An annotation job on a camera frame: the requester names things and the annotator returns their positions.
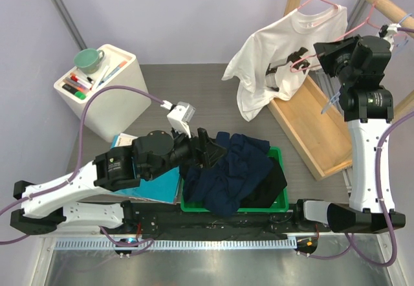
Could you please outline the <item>navy blue t-shirt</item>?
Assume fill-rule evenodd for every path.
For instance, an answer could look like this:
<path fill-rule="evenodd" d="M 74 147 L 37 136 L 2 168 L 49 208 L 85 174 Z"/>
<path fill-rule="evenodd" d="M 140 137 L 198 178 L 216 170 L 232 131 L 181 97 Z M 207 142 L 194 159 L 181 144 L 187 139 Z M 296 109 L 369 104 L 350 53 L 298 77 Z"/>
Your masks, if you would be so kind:
<path fill-rule="evenodd" d="M 182 197 L 189 203 L 202 203 L 215 215 L 229 217 L 272 169 L 267 155 L 270 143 L 226 132 L 219 132 L 216 141 L 227 149 L 227 154 L 211 168 L 190 168 Z"/>

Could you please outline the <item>light blue wire hanger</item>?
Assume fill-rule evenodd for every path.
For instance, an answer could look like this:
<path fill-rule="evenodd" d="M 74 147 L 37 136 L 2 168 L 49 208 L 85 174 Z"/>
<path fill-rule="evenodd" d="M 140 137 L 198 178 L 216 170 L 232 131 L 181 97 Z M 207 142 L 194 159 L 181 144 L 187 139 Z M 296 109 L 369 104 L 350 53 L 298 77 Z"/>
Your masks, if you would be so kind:
<path fill-rule="evenodd" d="M 403 22 L 411 16 L 412 14 L 404 16 Z M 413 29 L 402 26 L 398 32 L 412 33 Z M 391 59 L 391 52 L 391 45 L 386 40 L 377 35 L 363 36 L 351 58 L 351 61 L 362 70 L 362 74 L 355 76 L 352 69 L 346 67 L 335 76 L 340 82 L 340 89 L 323 107 L 321 113 L 324 114 L 337 102 L 345 113 L 352 113 L 362 106 L 358 103 L 359 100 L 374 92 L 390 100 L 391 95 L 380 86 L 380 82 Z"/>

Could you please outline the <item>pink hanger of navy shirt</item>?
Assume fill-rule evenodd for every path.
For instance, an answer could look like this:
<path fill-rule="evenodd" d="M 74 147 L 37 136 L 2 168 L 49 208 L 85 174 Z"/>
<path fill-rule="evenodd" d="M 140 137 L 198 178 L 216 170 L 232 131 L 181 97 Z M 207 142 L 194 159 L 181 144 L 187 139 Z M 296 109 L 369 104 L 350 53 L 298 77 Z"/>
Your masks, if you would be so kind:
<path fill-rule="evenodd" d="M 399 23 L 399 21 L 403 22 L 401 15 L 406 15 L 406 13 L 402 9 L 400 9 L 397 5 L 392 3 L 390 0 L 365 0 L 365 1 L 367 1 L 371 5 L 368 16 L 359 25 L 348 30 L 344 35 L 340 36 L 337 39 L 337 41 L 341 39 L 345 39 L 349 34 L 352 34 L 353 32 L 355 32 L 356 30 L 358 30 L 360 27 L 364 25 L 370 25 L 373 28 L 377 28 L 378 30 L 380 30 L 380 27 L 374 25 L 370 21 L 374 10 L 378 10 L 381 14 L 383 14 L 390 21 L 392 21 L 392 24 L 390 24 L 390 27 L 389 27 L 389 29 L 391 29 L 392 31 L 396 32 L 400 28 L 402 28 L 402 25 Z"/>

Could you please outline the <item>white t-shirt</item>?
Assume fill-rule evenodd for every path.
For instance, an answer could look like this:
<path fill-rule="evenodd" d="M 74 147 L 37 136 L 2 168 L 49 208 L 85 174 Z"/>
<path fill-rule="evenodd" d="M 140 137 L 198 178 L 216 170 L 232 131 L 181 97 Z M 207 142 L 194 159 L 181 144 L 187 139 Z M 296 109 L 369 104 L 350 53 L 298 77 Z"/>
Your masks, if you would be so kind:
<path fill-rule="evenodd" d="M 239 79 L 241 116 L 251 121 L 271 100 L 290 100 L 310 69 L 319 67 L 313 45 L 338 39 L 346 28 L 347 8 L 336 5 L 313 15 L 293 10 L 250 35 L 222 77 Z"/>

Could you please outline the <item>black flower print t-shirt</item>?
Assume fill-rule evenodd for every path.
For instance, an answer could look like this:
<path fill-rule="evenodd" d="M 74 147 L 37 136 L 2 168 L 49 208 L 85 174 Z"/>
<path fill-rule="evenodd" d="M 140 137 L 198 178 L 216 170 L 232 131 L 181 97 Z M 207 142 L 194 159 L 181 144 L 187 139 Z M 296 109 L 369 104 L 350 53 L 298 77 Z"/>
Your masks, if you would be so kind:
<path fill-rule="evenodd" d="M 269 160 L 272 162 L 272 169 L 254 191 L 241 201 L 241 208 L 270 208 L 287 187 L 279 161 L 272 157 Z"/>

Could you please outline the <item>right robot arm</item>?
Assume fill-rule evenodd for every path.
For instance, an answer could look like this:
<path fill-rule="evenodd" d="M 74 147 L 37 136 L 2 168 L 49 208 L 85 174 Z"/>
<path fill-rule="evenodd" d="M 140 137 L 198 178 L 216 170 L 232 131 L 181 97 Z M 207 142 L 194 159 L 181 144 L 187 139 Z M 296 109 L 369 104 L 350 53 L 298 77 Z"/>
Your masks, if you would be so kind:
<path fill-rule="evenodd" d="M 351 134 L 353 186 L 348 204 L 299 200 L 292 214 L 295 228 L 315 222 L 336 233 L 380 234 L 403 228 L 390 190 L 388 135 L 394 118 L 393 97 L 380 82 L 391 59 L 390 40 L 354 36 L 314 44 L 324 73 L 340 82 L 339 103 Z"/>

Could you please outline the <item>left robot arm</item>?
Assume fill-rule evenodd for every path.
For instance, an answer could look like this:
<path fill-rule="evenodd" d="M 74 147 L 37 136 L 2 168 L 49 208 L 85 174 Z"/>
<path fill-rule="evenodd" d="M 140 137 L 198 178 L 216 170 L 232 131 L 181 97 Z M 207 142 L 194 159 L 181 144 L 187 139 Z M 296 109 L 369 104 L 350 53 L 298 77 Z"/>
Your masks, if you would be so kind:
<path fill-rule="evenodd" d="M 152 131 L 129 146 L 111 148 L 70 174 L 43 184 L 18 181 L 14 197 L 21 207 L 10 216 L 12 228 L 30 236 L 68 228 L 102 226 L 129 234 L 138 218 L 129 201 L 90 204 L 83 200 L 118 190 L 138 187 L 183 164 L 211 168 L 226 155 L 226 148 L 199 128 L 196 137 Z"/>

